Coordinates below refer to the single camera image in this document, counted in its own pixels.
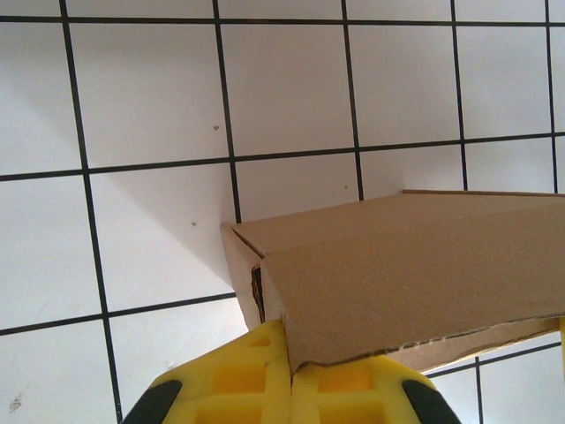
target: cardboard box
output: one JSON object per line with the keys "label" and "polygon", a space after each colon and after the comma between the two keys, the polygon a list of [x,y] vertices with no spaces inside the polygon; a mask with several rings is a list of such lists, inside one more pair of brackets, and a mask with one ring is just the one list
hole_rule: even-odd
{"label": "cardboard box", "polygon": [[222,237],[248,327],[282,319],[293,372],[380,353],[423,371],[565,315],[560,195],[406,191]]}

